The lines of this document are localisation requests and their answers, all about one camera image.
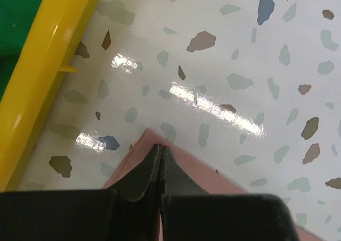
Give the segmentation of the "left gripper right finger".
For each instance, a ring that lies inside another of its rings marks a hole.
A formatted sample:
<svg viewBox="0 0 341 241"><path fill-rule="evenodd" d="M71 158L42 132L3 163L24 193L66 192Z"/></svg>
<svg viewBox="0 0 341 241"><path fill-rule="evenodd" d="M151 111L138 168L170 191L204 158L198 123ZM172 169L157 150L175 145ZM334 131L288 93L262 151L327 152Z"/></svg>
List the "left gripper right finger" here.
<svg viewBox="0 0 341 241"><path fill-rule="evenodd" d="M298 240L288 208L269 194L211 195L161 154L160 212L164 240Z"/></svg>

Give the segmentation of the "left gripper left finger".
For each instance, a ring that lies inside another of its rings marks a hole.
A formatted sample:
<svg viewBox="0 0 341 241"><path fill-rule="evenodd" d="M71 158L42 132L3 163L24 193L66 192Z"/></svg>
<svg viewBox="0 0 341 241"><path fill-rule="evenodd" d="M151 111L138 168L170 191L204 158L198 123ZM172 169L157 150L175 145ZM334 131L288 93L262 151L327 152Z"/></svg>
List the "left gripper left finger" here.
<svg viewBox="0 0 341 241"><path fill-rule="evenodd" d="M1 240L158 240L162 149L105 189L1 193Z"/></svg>

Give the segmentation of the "pink t shirt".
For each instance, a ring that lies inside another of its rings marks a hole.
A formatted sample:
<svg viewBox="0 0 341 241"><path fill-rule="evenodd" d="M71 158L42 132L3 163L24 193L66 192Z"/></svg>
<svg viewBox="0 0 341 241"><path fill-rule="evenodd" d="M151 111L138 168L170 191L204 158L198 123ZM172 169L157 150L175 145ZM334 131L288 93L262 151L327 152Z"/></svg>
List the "pink t shirt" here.
<svg viewBox="0 0 341 241"><path fill-rule="evenodd" d="M151 150L155 143L161 143L165 146L170 146L178 165L185 171L187 175L189 175L191 179L194 180L195 183L200 185L209 193L228 195L239 195L246 193L246 191L238 187L232 181L226 179L222 174L217 173L215 169L196 159L190 153L180 149L176 145L173 145L149 128L146 129L142 133L141 137L133 144L130 151L126 154L126 156L124 156L109 180L105 183L104 188L108 188L110 185L116 183L129 171L136 167L145 158L146 154ZM307 232L301 227L295 226L295 228L299 240L321 240L317 236ZM129 231L123 231L120 234L120 230L121 229L113 231L113 237L110 237L109 240L126 240L125 237L120 236L129 234ZM241 234L234 235L231 231L227 231L227 227L224 227L223 230L225 230L226 234L228 234L227 238L213 237L213 234L210 234L208 240L242 240L240 239Z"/></svg>

